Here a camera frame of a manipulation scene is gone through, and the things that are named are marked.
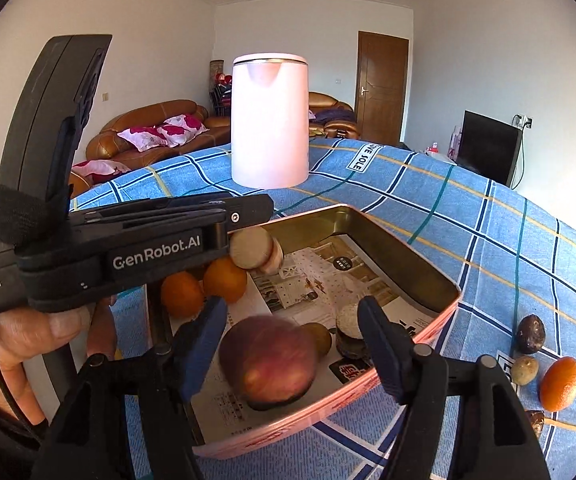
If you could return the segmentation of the person left hand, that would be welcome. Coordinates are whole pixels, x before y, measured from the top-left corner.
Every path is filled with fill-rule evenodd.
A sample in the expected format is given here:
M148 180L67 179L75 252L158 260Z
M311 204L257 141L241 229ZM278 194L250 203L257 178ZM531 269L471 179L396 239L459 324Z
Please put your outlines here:
M82 307L60 313L42 313L29 307L0 314L0 369L19 408L36 426L45 419L38 400L26 378L22 363L68 344L80 333L87 333L86 354L102 353L113 359L117 332L111 307L114 296L94 307ZM0 391L0 412L14 414Z

